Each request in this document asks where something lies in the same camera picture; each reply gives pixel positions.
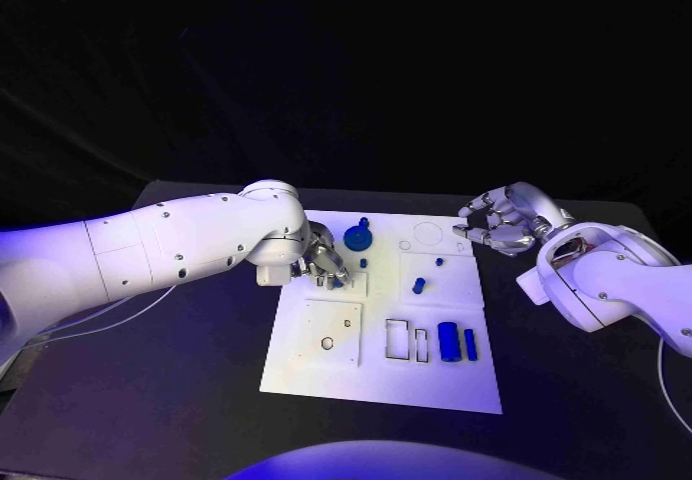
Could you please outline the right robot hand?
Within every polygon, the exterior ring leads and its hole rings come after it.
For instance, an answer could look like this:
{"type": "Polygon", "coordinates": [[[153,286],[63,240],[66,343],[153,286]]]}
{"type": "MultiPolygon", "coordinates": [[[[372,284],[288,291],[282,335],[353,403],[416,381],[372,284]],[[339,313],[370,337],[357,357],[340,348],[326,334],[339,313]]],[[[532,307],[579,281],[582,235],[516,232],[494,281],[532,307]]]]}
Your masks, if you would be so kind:
{"type": "Polygon", "coordinates": [[[453,233],[510,257],[576,223],[546,193],[526,182],[484,192],[461,207],[458,217],[467,219],[476,213],[486,215],[487,226],[457,224],[453,233]]]}

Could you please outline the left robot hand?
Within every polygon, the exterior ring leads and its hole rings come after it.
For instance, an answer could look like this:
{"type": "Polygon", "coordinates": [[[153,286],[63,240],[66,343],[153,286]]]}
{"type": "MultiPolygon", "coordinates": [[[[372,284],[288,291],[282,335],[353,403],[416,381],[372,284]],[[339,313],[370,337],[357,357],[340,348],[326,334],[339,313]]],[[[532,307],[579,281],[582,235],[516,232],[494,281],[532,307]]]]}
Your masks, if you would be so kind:
{"type": "Polygon", "coordinates": [[[350,274],[344,260],[336,252],[329,228],[321,223],[308,221],[301,241],[305,243],[305,250],[291,264],[291,277],[308,276],[318,288],[331,291],[347,283],[350,274]]]}

